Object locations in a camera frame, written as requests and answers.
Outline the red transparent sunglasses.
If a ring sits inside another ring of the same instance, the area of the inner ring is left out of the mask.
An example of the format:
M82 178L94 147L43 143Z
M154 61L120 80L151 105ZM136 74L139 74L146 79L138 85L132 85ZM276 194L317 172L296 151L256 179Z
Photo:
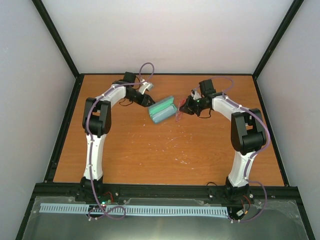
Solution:
M177 112L175 113L175 121L179 122L183 116L183 112L180 110L180 108L185 104L186 98L183 98L179 101L178 107L177 107Z

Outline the grey glasses case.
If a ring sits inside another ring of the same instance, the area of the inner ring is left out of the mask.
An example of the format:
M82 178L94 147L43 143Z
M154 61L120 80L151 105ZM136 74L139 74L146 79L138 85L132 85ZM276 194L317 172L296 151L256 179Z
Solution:
M152 106L148 107L148 114L149 117L152 120L152 117L155 113L158 113L159 111L167 108L168 106L174 106L176 108L176 112L177 112L177 107L174 104L174 96L168 96L164 99L162 99L161 101L156 102L155 104L153 104Z

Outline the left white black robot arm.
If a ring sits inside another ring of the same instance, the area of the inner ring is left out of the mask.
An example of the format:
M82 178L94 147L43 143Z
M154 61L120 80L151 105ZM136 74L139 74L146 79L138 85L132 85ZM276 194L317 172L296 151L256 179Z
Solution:
M92 201L99 201L104 195L102 161L105 140L112 126L112 107L120 100L150 107L155 101L146 92L153 87L151 82L141 76L127 72L122 80L114 81L102 94L86 99L82 127L87 151L80 186Z

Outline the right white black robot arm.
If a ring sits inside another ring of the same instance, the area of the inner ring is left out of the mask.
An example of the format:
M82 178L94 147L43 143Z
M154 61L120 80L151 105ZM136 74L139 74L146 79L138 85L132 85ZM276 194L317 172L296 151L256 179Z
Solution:
M217 92L211 78L203 80L178 109L197 116L203 110L214 111L230 121L230 141L235 153L231 172L226 177L224 197L228 202L235 202L248 192L253 162L269 147L271 138L261 111L233 101L227 94L231 89L229 86Z

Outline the blue cleaning cloth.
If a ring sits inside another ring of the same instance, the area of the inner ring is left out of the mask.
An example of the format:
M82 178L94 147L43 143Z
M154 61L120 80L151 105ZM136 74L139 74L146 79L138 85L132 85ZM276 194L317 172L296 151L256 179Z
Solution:
M158 124L164 120L166 120L167 118L173 116L176 114L176 108L173 105L168 106L167 108L160 110L159 112L155 113L152 116L152 121L155 124Z

